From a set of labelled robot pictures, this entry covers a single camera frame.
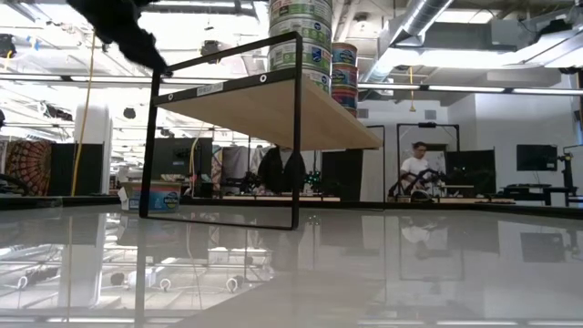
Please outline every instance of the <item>wooden shelf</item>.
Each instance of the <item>wooden shelf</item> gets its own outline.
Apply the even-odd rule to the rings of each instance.
[[[181,115],[293,146],[294,69],[152,98]],[[383,142],[307,77],[302,79],[302,150],[378,149]]]

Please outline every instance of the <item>ceiling light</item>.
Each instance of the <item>ceiling light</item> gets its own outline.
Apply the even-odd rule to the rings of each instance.
[[[71,77],[76,82],[88,82],[89,77]],[[101,83],[151,83],[151,77],[92,77],[93,82]]]
[[[548,63],[546,68],[583,67],[583,47]]]
[[[512,92],[523,95],[583,96],[583,90],[577,89],[515,88]]]
[[[188,6],[222,6],[222,7],[234,7],[235,4],[232,2],[202,2],[202,1],[158,1],[152,3],[151,5],[188,5]]]
[[[431,90],[431,91],[500,93],[500,92],[504,91],[504,88],[503,87],[430,86],[429,90]]]
[[[223,83],[227,82],[228,79],[215,79],[215,78],[180,78],[180,77],[173,77],[173,78],[164,78],[164,83],[173,83],[173,84],[191,84],[191,85],[208,85],[208,84],[215,84],[215,83]]]
[[[359,83],[358,88],[371,90],[418,90],[420,86],[388,83]]]
[[[0,74],[0,80],[8,81],[60,81],[60,76],[35,74]]]

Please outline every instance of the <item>stacked can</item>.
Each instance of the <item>stacked can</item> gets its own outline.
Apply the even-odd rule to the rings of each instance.
[[[332,0],[270,0],[270,36],[303,37],[303,74],[330,94]],[[270,48],[269,70],[295,66],[295,41]]]
[[[332,44],[332,98],[356,117],[358,68],[353,45]]]

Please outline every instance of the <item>box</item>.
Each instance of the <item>box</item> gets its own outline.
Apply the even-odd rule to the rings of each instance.
[[[119,190],[121,209],[136,211],[139,209],[141,182],[122,182]],[[179,210],[180,183],[152,181],[149,188],[149,210],[173,213]]]

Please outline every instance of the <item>black metal frame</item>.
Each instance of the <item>black metal frame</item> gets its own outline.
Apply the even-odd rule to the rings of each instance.
[[[383,129],[383,204],[386,204],[387,191],[386,191],[386,147],[384,143],[386,142],[386,126],[384,125],[373,125],[367,126],[366,128],[382,128]]]
[[[173,94],[164,96],[159,95],[161,72],[154,71],[152,75],[152,84],[150,92],[150,104],[148,113],[148,129],[146,136],[146,154],[144,156],[144,173],[142,177],[142,187],[139,199],[139,217],[144,219],[168,220],[167,217],[154,217],[149,215],[149,189],[152,180],[152,160],[154,159],[154,136],[156,133],[156,117],[158,115],[158,106],[171,102],[191,99],[195,97],[211,97],[223,92],[229,92],[247,87],[256,87],[260,85],[281,82],[284,80],[294,80],[293,91],[293,153],[292,159],[295,161],[302,160],[300,153],[302,147],[302,36],[297,32],[290,32],[280,36],[270,37],[260,41],[252,42],[247,45],[237,46],[228,50],[220,51],[207,56],[194,58],[169,67],[170,72],[183,68],[193,67],[199,64],[208,63],[227,56],[238,55],[247,51],[255,50],[265,46],[275,46],[283,42],[295,41],[295,67],[278,70],[275,72],[261,75],[243,77],[235,80],[223,82],[221,88],[216,92],[202,92],[209,89],[210,86],[195,87],[182,90]],[[294,165],[294,184],[291,190],[291,225],[289,227],[281,226],[254,226],[247,224],[235,223],[217,223],[214,225],[227,225],[236,227],[264,228],[283,231],[293,231],[298,228],[300,218],[300,187],[302,185],[302,174],[300,165],[296,162]],[[210,223],[207,221],[194,220],[197,223]]]
[[[455,128],[455,145],[457,151],[461,151],[460,139],[459,139],[459,124],[437,124],[433,122],[429,123],[397,123],[397,178],[401,177],[401,127],[418,127],[418,128]],[[403,193],[403,187],[399,183],[398,192]]]

